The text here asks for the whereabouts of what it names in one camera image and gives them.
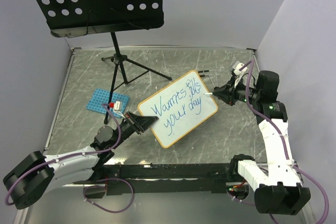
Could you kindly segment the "yellow framed whiteboard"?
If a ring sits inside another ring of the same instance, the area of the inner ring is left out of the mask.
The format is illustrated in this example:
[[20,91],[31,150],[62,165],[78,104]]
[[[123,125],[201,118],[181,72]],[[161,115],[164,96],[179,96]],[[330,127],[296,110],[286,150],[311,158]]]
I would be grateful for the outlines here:
[[218,111],[214,98],[196,70],[182,75],[138,104],[143,116],[156,116],[156,140],[169,148]]

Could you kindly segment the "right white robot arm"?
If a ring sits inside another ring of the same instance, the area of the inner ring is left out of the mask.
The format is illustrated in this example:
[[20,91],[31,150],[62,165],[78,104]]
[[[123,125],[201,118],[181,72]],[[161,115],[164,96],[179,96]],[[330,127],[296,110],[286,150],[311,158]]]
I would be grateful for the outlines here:
[[311,194],[294,169],[287,110],[277,100],[279,75],[263,70],[254,87],[243,83],[242,78],[242,74],[233,70],[230,80],[215,88],[213,95],[230,106],[237,101],[251,104],[265,144],[268,173],[261,170],[253,157],[238,154],[230,161],[229,175],[235,181],[244,179],[251,186],[259,213],[296,215]]

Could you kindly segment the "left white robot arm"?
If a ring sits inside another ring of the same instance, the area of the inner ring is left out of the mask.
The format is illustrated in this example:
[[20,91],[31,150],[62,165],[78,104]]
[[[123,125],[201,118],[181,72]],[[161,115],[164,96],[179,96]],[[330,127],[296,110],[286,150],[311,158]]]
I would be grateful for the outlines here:
[[20,210],[64,185],[83,181],[98,183],[104,176],[104,164],[114,156],[113,150],[133,133],[144,133],[158,119],[127,112],[116,129],[101,127],[93,142],[80,150],[58,155],[30,153],[3,179],[7,189],[5,204]]

